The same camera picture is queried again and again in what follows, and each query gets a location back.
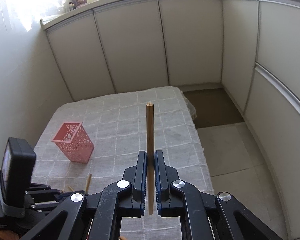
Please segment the grey checked tablecloth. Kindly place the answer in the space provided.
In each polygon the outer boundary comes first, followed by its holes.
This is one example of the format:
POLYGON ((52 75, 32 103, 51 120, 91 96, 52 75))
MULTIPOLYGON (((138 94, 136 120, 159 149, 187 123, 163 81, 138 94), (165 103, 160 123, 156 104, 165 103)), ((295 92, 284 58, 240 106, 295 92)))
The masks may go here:
POLYGON ((146 149, 146 104, 154 105, 155 148, 165 164, 198 190, 213 194, 209 168, 185 96, 176 87, 101 96, 59 107, 35 146, 32 181, 54 189, 82 190, 91 178, 89 193, 101 192, 118 181, 146 149), (72 163, 53 137, 64 122, 82 123, 94 151, 87 164, 72 163))

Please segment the pink perforated utensil holder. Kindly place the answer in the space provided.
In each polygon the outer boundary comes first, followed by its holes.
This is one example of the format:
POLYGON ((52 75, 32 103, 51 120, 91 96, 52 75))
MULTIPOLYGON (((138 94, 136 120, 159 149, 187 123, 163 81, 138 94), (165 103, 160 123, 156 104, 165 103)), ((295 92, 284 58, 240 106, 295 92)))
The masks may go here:
POLYGON ((51 140, 71 161, 87 164, 94 150, 82 122, 64 122, 51 140))

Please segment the dark floor mat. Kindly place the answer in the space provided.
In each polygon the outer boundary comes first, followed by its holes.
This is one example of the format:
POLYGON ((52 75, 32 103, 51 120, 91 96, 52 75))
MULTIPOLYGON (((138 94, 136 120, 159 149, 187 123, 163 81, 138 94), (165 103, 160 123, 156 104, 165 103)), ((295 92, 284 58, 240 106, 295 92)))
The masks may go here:
POLYGON ((243 118, 223 88, 184 92, 196 109, 196 128, 222 126, 243 122, 243 118))

